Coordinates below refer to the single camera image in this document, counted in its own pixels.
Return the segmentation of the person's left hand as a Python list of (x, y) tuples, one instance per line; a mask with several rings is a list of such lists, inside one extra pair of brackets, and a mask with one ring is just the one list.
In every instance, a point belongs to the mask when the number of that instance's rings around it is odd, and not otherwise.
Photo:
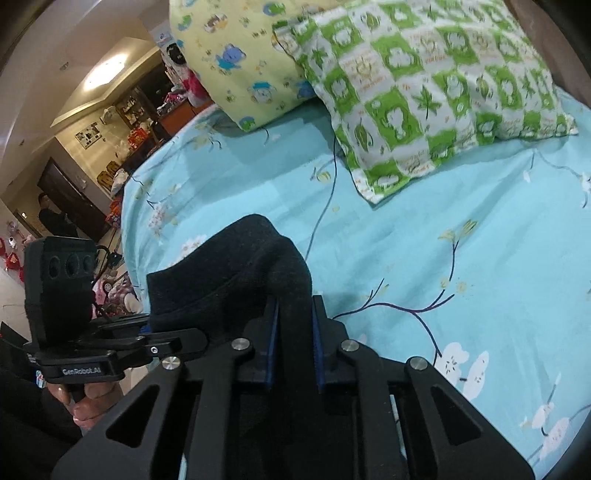
[(91, 430), (123, 398), (118, 382), (86, 384), (80, 401), (73, 400), (65, 385), (48, 383), (46, 388), (66, 408), (73, 422), (85, 432)]

